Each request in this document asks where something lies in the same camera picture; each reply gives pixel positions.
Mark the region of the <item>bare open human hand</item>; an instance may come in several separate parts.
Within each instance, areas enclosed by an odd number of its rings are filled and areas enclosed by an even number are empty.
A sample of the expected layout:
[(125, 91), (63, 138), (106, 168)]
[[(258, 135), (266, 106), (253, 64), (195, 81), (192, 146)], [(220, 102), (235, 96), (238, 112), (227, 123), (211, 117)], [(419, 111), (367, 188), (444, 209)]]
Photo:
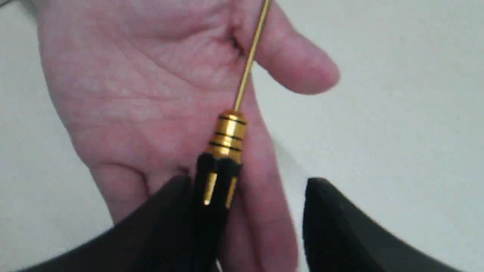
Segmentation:
[[(235, 97), (262, 0), (32, 0), (50, 96), (118, 223), (175, 175), (195, 172)], [(335, 86), (334, 61), (273, 2), (256, 61), (285, 88)], [(297, 272), (298, 246), (253, 85), (243, 177), (221, 265)]]

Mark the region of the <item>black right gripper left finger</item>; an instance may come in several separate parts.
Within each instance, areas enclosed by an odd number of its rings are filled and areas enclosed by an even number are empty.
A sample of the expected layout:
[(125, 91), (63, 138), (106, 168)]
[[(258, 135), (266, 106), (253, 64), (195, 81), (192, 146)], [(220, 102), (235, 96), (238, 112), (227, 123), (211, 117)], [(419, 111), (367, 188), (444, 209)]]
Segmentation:
[(171, 178), (104, 234), (24, 272), (188, 272), (191, 179)]

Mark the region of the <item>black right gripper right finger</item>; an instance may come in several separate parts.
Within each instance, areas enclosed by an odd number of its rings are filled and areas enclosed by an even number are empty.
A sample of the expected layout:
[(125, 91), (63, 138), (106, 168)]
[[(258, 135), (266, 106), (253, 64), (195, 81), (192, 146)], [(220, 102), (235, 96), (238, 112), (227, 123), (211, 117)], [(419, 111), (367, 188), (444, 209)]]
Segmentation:
[(331, 182), (309, 178), (302, 236), (310, 272), (455, 272), (377, 224)]

